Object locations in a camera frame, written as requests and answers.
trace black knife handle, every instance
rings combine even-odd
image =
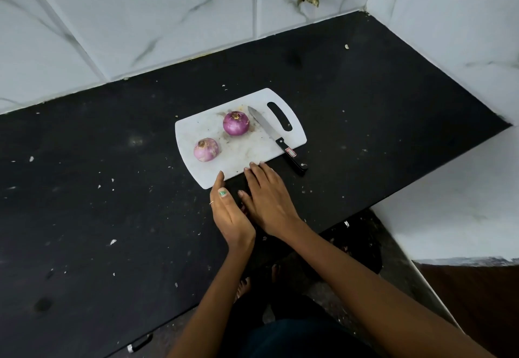
[[[276,139],[276,144],[278,144],[278,146],[283,149],[283,152],[289,156],[289,159],[292,160],[292,162],[294,163],[295,167],[300,171],[300,172],[305,172],[307,169],[308,169],[308,165],[302,161],[300,159],[300,157],[297,156],[297,153],[295,151],[293,151],[284,141],[283,138],[278,138]]]

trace kitchen knife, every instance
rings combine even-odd
[[[289,156],[289,159],[292,160],[295,167],[300,172],[305,172],[308,169],[308,165],[300,160],[297,156],[297,153],[293,151],[284,141],[283,137],[270,125],[270,123],[263,117],[263,115],[255,110],[252,107],[249,107],[249,113],[253,118],[263,127],[263,129],[267,132],[270,138],[274,139],[276,144],[283,150],[283,152]]]

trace white cutting board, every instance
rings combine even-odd
[[[267,106],[268,102],[274,102],[283,111],[292,126],[291,131],[285,131],[281,127],[278,118]],[[280,96],[268,88],[178,120],[175,123],[178,150],[187,169],[202,188],[212,187],[219,171],[223,171],[225,179],[229,179],[241,174],[250,161],[268,161],[283,154],[263,127],[249,114],[249,106],[261,112],[291,148],[306,143],[305,132],[295,113]],[[231,137],[224,131],[224,116],[231,111],[247,114],[251,122],[249,132]],[[213,138],[218,142],[220,154],[211,161],[201,162],[193,155],[196,144],[203,138]]]

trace red onion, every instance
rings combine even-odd
[[[249,130],[249,118],[243,112],[229,112],[224,117],[224,130],[229,135],[243,135]]]
[[[220,152],[218,143],[213,138],[203,138],[198,141],[193,154],[199,161],[211,161]]]

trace cutting board handle hole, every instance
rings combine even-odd
[[[285,116],[283,111],[279,108],[279,106],[275,102],[272,102],[272,101],[268,102],[267,106],[270,108],[270,110],[273,112],[273,114],[276,115],[276,118],[278,118],[279,122],[281,123],[283,130],[292,131],[292,125],[290,125],[290,121]]]

